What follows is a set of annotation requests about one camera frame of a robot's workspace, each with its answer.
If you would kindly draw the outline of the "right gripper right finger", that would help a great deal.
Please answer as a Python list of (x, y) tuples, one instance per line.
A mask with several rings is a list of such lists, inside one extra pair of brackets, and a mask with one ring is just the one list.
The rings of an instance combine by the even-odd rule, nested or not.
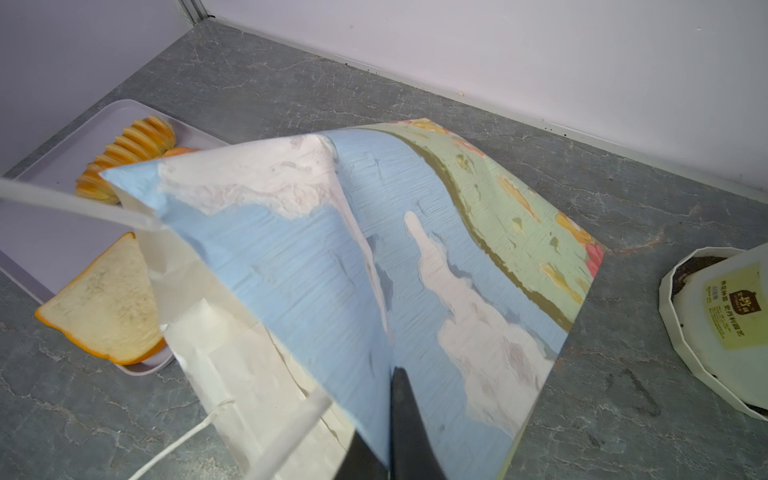
[(408, 374), (396, 367), (391, 381), (390, 478), (445, 480), (431, 447)]

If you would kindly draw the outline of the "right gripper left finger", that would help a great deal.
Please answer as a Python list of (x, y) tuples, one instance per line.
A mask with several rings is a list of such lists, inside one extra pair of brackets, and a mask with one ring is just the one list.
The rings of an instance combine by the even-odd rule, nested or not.
[(365, 440), (358, 432), (355, 432), (334, 479), (388, 480), (389, 472), (371, 451)]

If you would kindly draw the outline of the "paper bag with landscape print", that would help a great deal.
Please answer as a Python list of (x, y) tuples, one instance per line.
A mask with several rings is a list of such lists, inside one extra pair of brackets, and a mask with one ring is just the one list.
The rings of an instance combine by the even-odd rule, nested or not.
[(1, 195), (130, 228), (165, 347), (251, 477), (329, 479), (355, 432), (388, 464), (402, 367), (445, 476), (502, 478), (604, 256), (427, 119), (100, 176), (119, 204)]

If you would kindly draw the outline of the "fake toast slice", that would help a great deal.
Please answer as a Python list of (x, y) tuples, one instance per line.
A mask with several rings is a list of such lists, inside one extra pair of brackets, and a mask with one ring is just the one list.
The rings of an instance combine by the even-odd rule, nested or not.
[(159, 353), (166, 341), (136, 236), (126, 233), (52, 299), (35, 318), (86, 353), (133, 365)]

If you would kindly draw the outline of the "fake braided ring bread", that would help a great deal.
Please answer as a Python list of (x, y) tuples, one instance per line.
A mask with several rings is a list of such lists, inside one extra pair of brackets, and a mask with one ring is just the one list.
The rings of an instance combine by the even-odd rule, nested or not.
[(169, 157), (174, 157), (174, 156), (179, 156), (179, 155), (184, 155), (184, 154), (194, 153), (194, 152), (197, 152), (197, 151), (198, 151), (198, 149), (197, 149), (197, 148), (188, 148), (188, 147), (174, 147), (174, 148), (171, 148), (171, 149), (169, 149), (168, 151), (166, 151), (166, 152), (165, 152), (165, 153), (162, 155), (162, 157), (163, 157), (163, 158), (169, 158)]

